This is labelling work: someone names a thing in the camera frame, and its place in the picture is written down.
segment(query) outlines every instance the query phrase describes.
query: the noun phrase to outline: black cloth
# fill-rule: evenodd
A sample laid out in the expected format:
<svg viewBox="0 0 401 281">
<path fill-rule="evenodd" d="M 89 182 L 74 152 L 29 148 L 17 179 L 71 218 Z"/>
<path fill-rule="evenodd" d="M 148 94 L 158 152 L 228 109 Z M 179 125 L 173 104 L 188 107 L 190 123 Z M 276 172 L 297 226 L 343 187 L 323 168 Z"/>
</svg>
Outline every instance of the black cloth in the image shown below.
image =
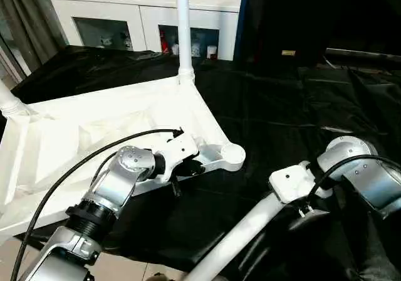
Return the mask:
<svg viewBox="0 0 401 281">
<path fill-rule="evenodd" d="M 69 47 L 13 92 L 24 102 L 177 73 L 177 58 Z M 132 198 L 105 251 L 189 271 L 261 198 L 269 175 L 315 159 L 341 135 L 368 140 L 401 162 L 399 77 L 292 68 L 258 76 L 226 61 L 195 61 L 195 84 L 230 141 L 246 150 L 238 172 L 213 171 Z M 399 214 L 381 221 L 342 184 L 314 206 L 330 211 L 288 231 L 288 206 L 222 272 L 229 280 L 400 280 Z"/>
</svg>

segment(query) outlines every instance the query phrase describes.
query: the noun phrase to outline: white pole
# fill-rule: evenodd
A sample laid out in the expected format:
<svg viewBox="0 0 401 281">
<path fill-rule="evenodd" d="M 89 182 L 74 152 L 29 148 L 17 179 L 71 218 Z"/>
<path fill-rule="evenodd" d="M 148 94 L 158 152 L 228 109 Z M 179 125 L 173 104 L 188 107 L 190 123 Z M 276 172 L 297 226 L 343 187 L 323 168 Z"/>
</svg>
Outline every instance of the white pole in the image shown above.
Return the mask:
<svg viewBox="0 0 401 281">
<path fill-rule="evenodd" d="M 274 193 L 262 199 L 189 273 L 184 281 L 211 281 L 275 217 L 282 204 Z"/>
<path fill-rule="evenodd" d="M 178 75 L 180 82 L 195 81 L 192 67 L 190 27 L 189 27 L 189 3 L 188 0 L 177 0 L 178 9 L 178 40 L 180 49 L 180 68 Z"/>
<path fill-rule="evenodd" d="M 28 108 L 10 92 L 8 87 L 0 79 L 0 110 L 3 116 L 9 117 L 10 115 L 20 113 L 29 114 Z"/>
</svg>

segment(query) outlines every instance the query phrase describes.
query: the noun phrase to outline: floor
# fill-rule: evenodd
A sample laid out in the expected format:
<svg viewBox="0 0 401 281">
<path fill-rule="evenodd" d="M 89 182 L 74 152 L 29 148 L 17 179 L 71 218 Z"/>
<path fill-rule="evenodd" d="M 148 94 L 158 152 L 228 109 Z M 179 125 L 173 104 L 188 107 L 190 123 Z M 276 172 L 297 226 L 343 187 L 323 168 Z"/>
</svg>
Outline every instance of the floor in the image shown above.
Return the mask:
<svg viewBox="0 0 401 281">
<path fill-rule="evenodd" d="M 12 238 L 0 246 L 0 281 L 10 280 L 14 260 L 20 244 L 19 240 Z M 28 247 L 21 267 L 22 272 L 37 254 L 37 250 Z M 179 270 L 174 270 L 164 265 L 132 261 L 106 253 L 100 254 L 96 264 L 90 267 L 90 272 L 95 276 L 95 281 L 141 281 L 159 272 L 164 273 L 170 279 L 179 281 L 185 275 L 185 273 Z"/>
</svg>

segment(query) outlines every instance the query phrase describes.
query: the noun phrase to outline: black cable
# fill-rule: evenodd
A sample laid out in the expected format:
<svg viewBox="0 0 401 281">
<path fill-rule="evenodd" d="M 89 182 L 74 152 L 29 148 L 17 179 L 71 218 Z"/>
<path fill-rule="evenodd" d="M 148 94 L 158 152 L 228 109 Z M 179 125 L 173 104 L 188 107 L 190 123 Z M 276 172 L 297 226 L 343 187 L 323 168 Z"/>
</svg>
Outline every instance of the black cable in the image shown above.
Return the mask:
<svg viewBox="0 0 401 281">
<path fill-rule="evenodd" d="M 17 277 L 18 277 L 18 271 L 19 268 L 21 266 L 21 263 L 23 261 L 23 257 L 24 257 L 24 252 L 26 249 L 26 246 L 28 245 L 28 241 L 29 238 L 32 234 L 32 231 L 35 227 L 35 224 L 39 218 L 40 213 L 42 212 L 46 202 L 49 200 L 50 196 L 54 193 L 54 191 L 57 189 L 57 187 L 59 185 L 61 185 L 61 183 L 68 177 L 70 176 L 74 171 L 76 171 L 79 167 L 81 167 L 82 165 L 84 165 L 86 162 L 88 162 L 90 159 L 93 159 L 95 156 L 97 156 L 98 154 L 102 153 L 103 151 L 106 151 L 109 148 L 112 148 L 114 146 L 117 146 L 125 141 L 134 139 L 136 137 L 140 137 L 143 135 L 149 135 L 149 134 L 155 134 L 158 132 L 172 132 L 173 136 L 176 137 L 177 135 L 180 135 L 183 133 L 182 130 L 177 130 L 177 129 L 153 129 L 153 130 L 146 130 L 145 132 L 140 132 L 138 134 L 134 134 L 134 135 L 129 135 L 128 137 L 122 138 L 120 140 L 117 140 L 113 143 L 110 143 L 106 146 L 103 146 L 102 148 L 99 148 L 97 151 L 92 152 L 89 156 L 86 156 L 84 159 L 82 159 L 80 162 L 78 162 L 77 164 L 75 164 L 72 168 L 70 168 L 70 170 L 68 170 L 66 173 L 64 173 L 64 175 L 62 175 L 62 177 L 59 178 L 59 180 L 57 180 L 57 182 L 55 182 L 52 187 L 50 187 L 49 191 L 44 195 L 43 199 L 41 200 L 40 204 L 38 205 L 38 207 L 36 208 L 36 211 L 31 219 L 31 222 L 29 223 L 28 229 L 25 232 L 25 237 L 24 240 L 21 243 L 21 246 L 19 247 L 18 250 L 18 254 L 17 254 L 17 258 L 16 261 L 14 263 L 14 268 L 13 268 L 13 274 L 11 275 L 11 281 L 16 281 Z"/>
<path fill-rule="evenodd" d="M 101 169 L 103 168 L 103 166 L 108 162 L 108 160 L 110 160 L 110 159 L 111 159 L 113 156 L 115 156 L 116 154 L 117 154 L 117 151 L 116 151 L 116 152 L 113 152 L 112 154 L 110 154 L 110 155 L 100 164 L 98 170 L 96 170 L 95 175 L 94 175 L 93 178 L 92 178 L 92 181 L 90 182 L 91 185 L 92 185 L 92 184 L 96 181 L 96 179 L 98 178 L 98 175 L 99 175 Z"/>
<path fill-rule="evenodd" d="M 335 172 L 338 168 L 342 167 L 343 165 L 352 162 L 354 160 L 360 160 L 360 159 L 373 159 L 373 160 L 379 160 L 382 161 L 385 164 L 388 164 L 390 166 L 392 166 L 393 168 L 397 168 L 399 171 L 401 171 L 401 165 L 397 162 L 394 162 L 390 159 L 387 159 L 386 157 L 382 157 L 382 156 L 376 156 L 374 154 L 361 154 L 359 156 L 353 156 L 353 157 L 349 157 L 347 159 L 344 159 L 340 162 L 338 162 L 337 164 L 331 166 L 329 168 L 329 170 L 327 170 L 321 177 L 319 180 L 316 181 L 315 185 L 313 186 L 312 190 L 309 192 L 308 197 L 306 198 L 307 202 L 310 202 L 313 198 L 313 196 L 315 195 L 316 191 L 318 190 L 318 188 L 323 184 L 324 181 L 326 181 L 326 179 L 333 173 Z"/>
</svg>

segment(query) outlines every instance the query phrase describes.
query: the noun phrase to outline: black plastic sheet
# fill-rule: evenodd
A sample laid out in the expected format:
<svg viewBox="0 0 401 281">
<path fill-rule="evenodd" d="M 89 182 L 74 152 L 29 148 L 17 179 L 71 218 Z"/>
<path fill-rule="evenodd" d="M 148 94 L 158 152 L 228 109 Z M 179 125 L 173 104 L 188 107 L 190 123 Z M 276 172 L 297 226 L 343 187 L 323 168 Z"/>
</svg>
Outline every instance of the black plastic sheet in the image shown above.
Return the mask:
<svg viewBox="0 0 401 281">
<path fill-rule="evenodd" d="M 177 58 L 69 47 L 14 89 L 24 102 L 174 76 Z M 105 251 L 189 271 L 261 198 L 269 175 L 315 159 L 341 135 L 400 162 L 401 87 L 391 75 L 310 68 L 257 76 L 226 61 L 196 61 L 195 84 L 230 141 L 238 172 L 214 171 L 132 198 Z M 381 221 L 346 184 L 316 201 L 330 211 L 293 231 L 288 206 L 222 272 L 229 280 L 400 280 L 399 213 Z"/>
</svg>

